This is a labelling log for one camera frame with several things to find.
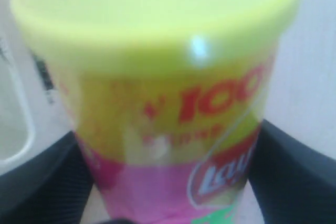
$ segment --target red logo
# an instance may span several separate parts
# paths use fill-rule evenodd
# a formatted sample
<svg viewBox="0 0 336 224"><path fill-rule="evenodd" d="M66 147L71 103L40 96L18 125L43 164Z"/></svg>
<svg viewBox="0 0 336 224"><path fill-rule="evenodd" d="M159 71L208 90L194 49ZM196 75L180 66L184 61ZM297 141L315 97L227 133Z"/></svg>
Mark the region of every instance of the red logo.
<svg viewBox="0 0 336 224"><path fill-rule="evenodd" d="M202 205L223 193L246 174L260 127L234 147L197 165L190 177L189 196Z"/></svg>

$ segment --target lid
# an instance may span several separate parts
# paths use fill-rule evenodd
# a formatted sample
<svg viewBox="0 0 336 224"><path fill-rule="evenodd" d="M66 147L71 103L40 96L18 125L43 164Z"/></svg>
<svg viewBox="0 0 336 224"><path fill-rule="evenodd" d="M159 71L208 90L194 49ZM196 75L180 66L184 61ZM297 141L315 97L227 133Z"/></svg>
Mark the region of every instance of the lid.
<svg viewBox="0 0 336 224"><path fill-rule="evenodd" d="M298 0L12 0L30 48L97 73L210 67L272 43Z"/></svg>

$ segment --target plastic cup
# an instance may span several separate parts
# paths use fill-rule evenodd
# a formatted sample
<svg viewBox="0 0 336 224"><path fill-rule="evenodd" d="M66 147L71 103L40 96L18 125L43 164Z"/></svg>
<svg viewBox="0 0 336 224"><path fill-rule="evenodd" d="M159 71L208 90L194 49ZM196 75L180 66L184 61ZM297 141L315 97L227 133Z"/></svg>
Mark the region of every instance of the plastic cup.
<svg viewBox="0 0 336 224"><path fill-rule="evenodd" d="M298 0L12 0L112 218L232 223Z"/></svg>

